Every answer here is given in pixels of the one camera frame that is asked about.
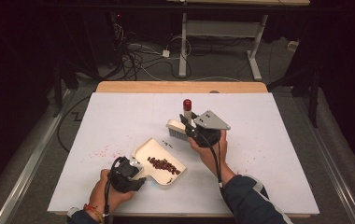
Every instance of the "table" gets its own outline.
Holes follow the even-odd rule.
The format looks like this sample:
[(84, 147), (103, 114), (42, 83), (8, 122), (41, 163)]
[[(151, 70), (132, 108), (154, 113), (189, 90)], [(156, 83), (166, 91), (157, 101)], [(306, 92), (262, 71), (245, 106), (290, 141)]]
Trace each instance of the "table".
[(116, 216), (230, 217), (216, 178), (187, 142), (169, 136), (165, 128), (168, 119), (178, 119), (186, 97), (193, 101), (193, 112), (212, 108), (232, 126), (227, 162), (236, 173), (260, 178), (270, 199), (290, 217), (319, 213), (274, 98), (262, 83), (156, 81), (99, 84), (48, 211), (81, 207), (99, 171), (119, 156), (129, 157), (151, 136), (160, 145), (163, 140), (173, 146), (165, 149), (187, 169), (170, 186), (148, 178)]
[[(282, 5), (285, 7), (308, 6), (309, 0), (186, 0), (188, 3), (203, 4), (233, 4), (233, 5)], [(256, 53), (262, 40), (263, 31), (267, 22), (268, 15), (262, 15), (260, 22), (238, 22), (238, 21), (189, 21), (187, 13), (183, 13), (182, 31), (181, 31), (181, 51), (179, 61), (180, 77), (186, 76), (187, 64), (187, 35), (211, 35), (211, 36), (232, 36), (232, 37), (254, 37), (253, 47), (247, 51), (248, 62), (256, 81), (262, 80), (259, 66), (256, 62)]]

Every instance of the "white desk leg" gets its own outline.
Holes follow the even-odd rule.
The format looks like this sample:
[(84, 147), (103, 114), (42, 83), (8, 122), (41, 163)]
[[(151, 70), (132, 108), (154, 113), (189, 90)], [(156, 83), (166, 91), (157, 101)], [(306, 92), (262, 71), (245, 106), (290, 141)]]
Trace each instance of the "white desk leg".
[(186, 76), (186, 60), (187, 60), (187, 51), (186, 51), (186, 35), (187, 35), (187, 13), (183, 13), (183, 21), (181, 24), (181, 50), (180, 50), (180, 62), (178, 66), (178, 75), (180, 77)]
[(256, 81), (262, 80), (262, 75), (260, 74), (259, 66), (256, 63), (255, 56), (256, 56), (257, 48), (260, 45), (260, 41), (262, 40), (262, 35), (263, 35), (264, 28), (265, 28), (265, 23), (267, 22), (267, 18), (268, 18), (268, 15), (262, 16), (262, 20), (259, 24), (259, 27), (257, 28), (257, 33), (256, 33), (256, 38), (254, 39), (253, 49), (247, 51), (249, 65), (252, 70), (253, 77)]

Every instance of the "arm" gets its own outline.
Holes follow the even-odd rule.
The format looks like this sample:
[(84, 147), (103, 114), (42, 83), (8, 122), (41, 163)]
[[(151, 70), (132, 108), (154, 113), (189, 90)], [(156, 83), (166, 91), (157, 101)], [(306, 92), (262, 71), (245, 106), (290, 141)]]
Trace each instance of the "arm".
[[(201, 158), (204, 165), (217, 175), (215, 159), (208, 147), (198, 147), (192, 138), (190, 145)], [(221, 182), (229, 207), (233, 210), (237, 223), (266, 224), (291, 223), (289, 218), (279, 211), (269, 200), (262, 183), (249, 176), (236, 175), (226, 162), (227, 156), (226, 131), (221, 130), (220, 141), (213, 146), (216, 155), (220, 155)]]
[[(68, 221), (68, 224), (95, 224), (99, 223), (100, 217), (104, 214), (105, 206), (105, 185), (107, 182), (107, 175), (110, 173), (109, 170), (102, 170), (100, 180), (96, 183), (92, 190), (89, 206), (93, 207), (93, 210), (80, 210), (71, 216), (72, 220)], [(109, 213), (114, 212), (121, 203), (129, 201), (134, 197), (132, 191), (127, 193), (121, 193), (110, 188), (108, 204)]]

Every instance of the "red bracelet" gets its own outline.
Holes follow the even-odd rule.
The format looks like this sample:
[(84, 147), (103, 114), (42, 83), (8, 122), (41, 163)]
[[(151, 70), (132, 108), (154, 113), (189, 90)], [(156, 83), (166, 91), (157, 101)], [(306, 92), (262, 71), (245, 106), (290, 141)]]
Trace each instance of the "red bracelet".
[(90, 204), (84, 204), (84, 210), (90, 210), (93, 211), (98, 217), (99, 217), (99, 223), (105, 224), (102, 216), (95, 210), (95, 206), (92, 206)]

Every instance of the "sleeve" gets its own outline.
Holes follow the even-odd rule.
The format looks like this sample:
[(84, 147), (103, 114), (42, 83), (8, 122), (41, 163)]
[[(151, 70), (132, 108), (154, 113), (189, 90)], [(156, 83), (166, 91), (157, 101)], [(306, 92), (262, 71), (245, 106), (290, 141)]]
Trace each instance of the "sleeve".
[(67, 220), (67, 224), (98, 224), (98, 222), (84, 210), (79, 210)]
[(263, 184), (251, 176), (236, 175), (224, 188), (224, 198), (236, 223), (292, 224), (291, 220), (268, 200)]

